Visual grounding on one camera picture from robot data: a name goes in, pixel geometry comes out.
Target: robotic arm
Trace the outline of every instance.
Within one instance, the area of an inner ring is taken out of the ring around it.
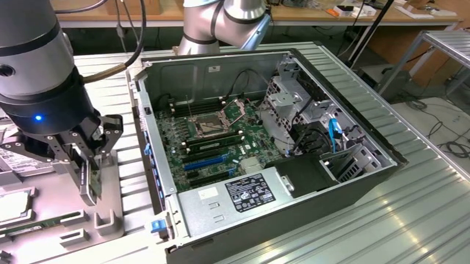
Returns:
[[[0,8],[0,107],[17,129],[0,147],[44,162],[65,163],[80,188],[123,133],[120,115],[100,116],[73,64],[49,0],[15,0]],[[94,193],[86,201],[94,205]]]
[[[0,107],[17,127],[4,133],[0,147],[65,164],[84,202],[95,205],[99,194],[88,184],[99,170],[95,158],[111,152],[123,133],[123,119],[100,115],[84,84],[123,71],[136,60],[143,48],[144,6],[135,54],[126,63],[86,78],[75,66],[49,0],[0,0],[0,6]],[[178,54],[216,53],[218,40],[254,50],[268,23],[263,0],[186,0]]]
[[[270,24],[263,0],[186,0],[178,55],[218,53],[219,42],[254,50]]]

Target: warning label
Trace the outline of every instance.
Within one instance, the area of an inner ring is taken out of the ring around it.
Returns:
[[[240,213],[276,200],[260,173],[226,183],[226,187]]]

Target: metal table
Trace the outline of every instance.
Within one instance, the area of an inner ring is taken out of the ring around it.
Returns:
[[[410,164],[353,206],[220,263],[466,263],[470,258],[469,174],[325,47],[310,42],[259,47],[260,50],[274,48],[296,48],[303,53]],[[170,51],[146,52],[143,57],[170,54]],[[124,59],[122,54],[80,56],[76,64],[87,75]],[[164,263],[162,245],[143,229],[152,209],[130,114],[126,75],[90,84],[87,89],[102,113],[124,115],[124,136],[116,149],[127,235],[53,262],[138,263],[152,259],[154,263]]]
[[[449,55],[455,61],[458,61],[462,66],[466,67],[466,70],[462,71],[461,76],[458,76],[457,81],[454,81],[447,88],[447,93],[451,93],[463,81],[470,77],[470,33],[465,30],[458,31],[422,31],[415,38],[414,42],[410,45],[409,50],[406,51],[399,63],[395,65],[393,72],[389,76],[389,79],[385,81],[379,94],[383,94],[393,79],[397,77],[398,72],[406,64],[406,61],[410,59],[415,50],[419,48],[422,43],[430,43],[433,50],[429,51],[419,59],[413,69],[410,70],[410,75],[413,76],[423,63],[427,61],[433,55],[435,49],[441,50]]]

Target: metal rack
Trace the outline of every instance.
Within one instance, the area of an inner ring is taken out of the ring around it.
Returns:
[[[401,69],[403,68],[407,60],[414,54],[415,50],[419,48],[422,43],[430,43],[431,50],[422,56],[415,66],[410,70],[410,75],[413,76],[419,67],[427,61],[430,56],[433,55],[435,50],[441,50],[446,53],[455,61],[458,61],[466,70],[461,72],[461,76],[447,87],[447,93],[450,94],[458,86],[463,83],[463,81],[470,77],[470,33],[467,31],[422,31],[413,41],[409,50],[406,51],[399,63],[395,65],[391,74],[379,85],[378,93],[383,95],[386,93],[386,89],[397,77]]]

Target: blue cable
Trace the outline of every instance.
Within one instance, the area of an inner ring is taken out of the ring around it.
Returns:
[[[343,134],[343,131],[338,125],[338,120],[335,118],[331,118],[329,122],[329,134],[330,134],[331,145],[333,145],[333,153],[337,153],[337,143],[335,143],[335,137],[334,137],[335,132],[339,134]]]

